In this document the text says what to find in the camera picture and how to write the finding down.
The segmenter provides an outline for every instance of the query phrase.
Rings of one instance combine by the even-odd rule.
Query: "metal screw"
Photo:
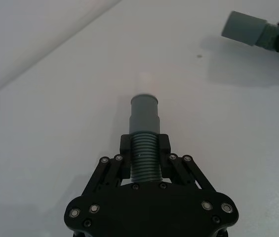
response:
[[[138,184],[134,184],[134,185],[132,186],[132,188],[133,188],[134,190],[138,190],[138,189],[139,189],[139,185],[138,185]]]
[[[169,158],[170,158],[170,159],[177,159],[177,156],[175,156],[175,155],[170,155]]]
[[[226,213],[232,213],[234,210],[233,210],[233,207],[228,204],[228,203],[223,203],[222,204],[222,209],[223,211],[225,211]]]
[[[69,216],[71,218],[75,218],[75,217],[79,216],[79,214],[80,214],[80,210],[79,209],[72,209],[70,211],[70,213],[69,213]]]
[[[107,158],[102,158],[101,159],[101,163],[107,163],[109,161],[109,159],[107,159]]]
[[[202,202],[202,207],[203,207],[205,210],[207,210],[207,211],[213,209],[212,204],[211,204],[210,202],[208,202],[208,201]]]
[[[90,227],[92,225],[92,221],[90,219],[86,219],[83,225],[85,227]]]
[[[166,188],[167,188],[167,184],[161,183],[161,184],[159,185],[159,187],[160,187],[161,189],[166,189]]]
[[[116,159],[116,160],[122,160],[123,157],[122,157],[122,156],[117,156],[117,157],[115,157],[115,159]]]
[[[215,224],[219,224],[220,223],[220,219],[218,216],[212,216],[212,221],[215,223]]]
[[[184,157],[185,161],[191,161],[191,157]]]
[[[99,210],[100,210],[100,206],[96,204],[91,205],[91,207],[89,208],[90,213],[97,213]]]

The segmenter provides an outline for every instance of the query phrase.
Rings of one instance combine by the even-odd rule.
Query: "gray plastic part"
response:
[[[222,36],[254,46],[266,25],[266,20],[232,11],[222,32]]]
[[[158,100],[153,95],[140,94],[131,100],[129,134],[138,132],[160,133]]]

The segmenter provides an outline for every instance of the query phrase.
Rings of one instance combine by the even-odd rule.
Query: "gray cylindrical object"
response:
[[[158,100],[149,94],[140,94],[131,100],[129,134],[131,134],[131,180],[148,182],[162,180],[159,162]]]
[[[160,133],[158,100],[153,95],[140,94],[131,100],[129,134],[136,132]]]
[[[222,36],[254,46],[266,25],[266,20],[232,11]]]

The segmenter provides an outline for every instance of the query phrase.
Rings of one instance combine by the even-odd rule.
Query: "white table surface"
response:
[[[279,0],[123,0],[2,89],[0,237],[72,235],[66,205],[118,153],[141,73],[172,150],[236,203],[230,236],[279,237],[279,54],[220,37],[232,10],[279,21]]]

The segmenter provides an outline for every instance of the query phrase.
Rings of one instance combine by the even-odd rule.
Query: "screw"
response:
[[[139,189],[139,185],[138,185],[138,184],[134,184],[134,185],[132,186],[132,188],[133,188],[134,190],[138,190],[138,189]]]
[[[85,227],[90,227],[92,225],[92,221],[90,219],[86,219],[83,225]]]
[[[108,161],[109,161],[109,159],[107,159],[107,158],[102,158],[101,159],[101,163],[103,163],[103,164],[107,163]]]
[[[184,157],[185,161],[191,161],[191,157]]]
[[[80,214],[80,210],[79,209],[72,209],[70,211],[70,213],[69,213],[69,216],[71,218],[75,218],[75,217],[79,216],[79,214]]]
[[[177,159],[177,156],[175,156],[175,155],[170,155],[169,158],[170,158],[170,159]]]
[[[212,221],[215,223],[215,224],[219,224],[220,223],[220,219],[218,216],[212,216]]]
[[[100,210],[100,206],[96,204],[91,205],[91,207],[89,208],[90,213],[97,213],[99,210]]]
[[[226,213],[232,213],[234,210],[233,210],[233,207],[228,204],[228,203],[223,203],[222,204],[222,209],[223,211],[225,211]]]
[[[116,159],[116,160],[122,160],[123,157],[122,157],[122,156],[117,156],[117,157],[115,157],[115,159]]]
[[[204,201],[202,202],[202,207],[206,210],[206,211],[209,211],[211,209],[213,209],[213,206],[210,202],[208,201]]]
[[[161,189],[166,189],[166,188],[167,188],[167,184],[161,183],[161,184],[159,185],[159,187],[160,187]]]

